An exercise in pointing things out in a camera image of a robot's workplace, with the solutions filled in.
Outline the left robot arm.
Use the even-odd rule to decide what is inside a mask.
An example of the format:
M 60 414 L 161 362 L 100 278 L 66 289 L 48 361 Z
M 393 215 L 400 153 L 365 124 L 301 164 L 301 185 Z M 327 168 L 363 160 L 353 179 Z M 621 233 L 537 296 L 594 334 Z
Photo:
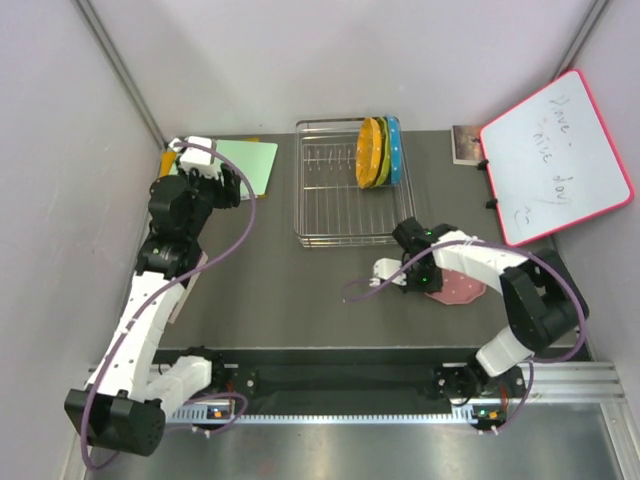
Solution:
M 166 325 L 196 277 L 213 265 L 198 242 L 203 227 L 213 210 L 238 206 L 247 183 L 245 175 L 223 165 L 218 173 L 192 167 L 151 184 L 149 231 L 127 306 L 98 367 L 64 402 L 85 462 L 92 447 L 152 454 L 168 419 L 194 394 L 212 397 L 226 387 L 225 370 L 207 353 L 179 357 L 156 379 L 149 374 Z

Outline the pink polka dot plate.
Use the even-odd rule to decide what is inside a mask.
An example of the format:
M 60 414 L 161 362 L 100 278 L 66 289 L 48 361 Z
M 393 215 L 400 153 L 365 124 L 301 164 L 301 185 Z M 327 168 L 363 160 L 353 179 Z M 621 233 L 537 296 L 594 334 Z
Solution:
M 442 270 L 442 289 L 426 296 L 447 306 L 470 304 L 486 293 L 486 285 L 453 270 Z

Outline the green polka dot plate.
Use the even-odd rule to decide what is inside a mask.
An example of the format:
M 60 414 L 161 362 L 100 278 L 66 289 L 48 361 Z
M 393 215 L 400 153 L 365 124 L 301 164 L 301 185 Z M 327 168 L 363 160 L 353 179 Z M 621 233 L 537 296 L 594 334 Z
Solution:
M 389 127 L 387 120 L 384 116 L 381 116 L 377 118 L 377 123 L 379 125 L 381 133 L 381 160 L 374 186 L 381 187 L 388 183 L 391 165 L 391 153 L 389 144 Z

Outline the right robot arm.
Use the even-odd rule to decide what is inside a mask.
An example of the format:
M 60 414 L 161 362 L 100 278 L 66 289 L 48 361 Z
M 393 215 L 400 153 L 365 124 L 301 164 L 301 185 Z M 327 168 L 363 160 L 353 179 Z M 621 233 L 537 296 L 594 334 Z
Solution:
M 487 289 L 502 297 L 506 327 L 467 362 L 467 384 L 478 395 L 492 394 L 506 371 L 546 350 L 589 316 L 584 296 L 553 249 L 492 248 L 452 225 L 426 229 L 413 217 L 399 223 L 392 236 L 403 256 L 377 261 L 377 278 L 445 305 L 468 304 Z

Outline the orange polka dot plate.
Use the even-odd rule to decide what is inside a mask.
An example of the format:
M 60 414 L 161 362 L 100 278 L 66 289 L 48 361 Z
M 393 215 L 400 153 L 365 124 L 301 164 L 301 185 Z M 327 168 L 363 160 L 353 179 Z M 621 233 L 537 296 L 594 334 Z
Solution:
M 381 165 L 382 134 L 376 118 L 366 117 L 360 127 L 356 144 L 356 181 L 361 189 L 375 183 Z

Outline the blue polka dot plate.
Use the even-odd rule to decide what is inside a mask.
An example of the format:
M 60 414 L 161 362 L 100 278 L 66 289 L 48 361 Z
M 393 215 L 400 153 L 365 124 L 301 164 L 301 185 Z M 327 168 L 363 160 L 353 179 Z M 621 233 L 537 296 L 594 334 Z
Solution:
M 400 123 L 394 116 L 386 117 L 389 128 L 389 144 L 390 144 L 390 184 L 397 185 L 403 172 L 403 150 Z

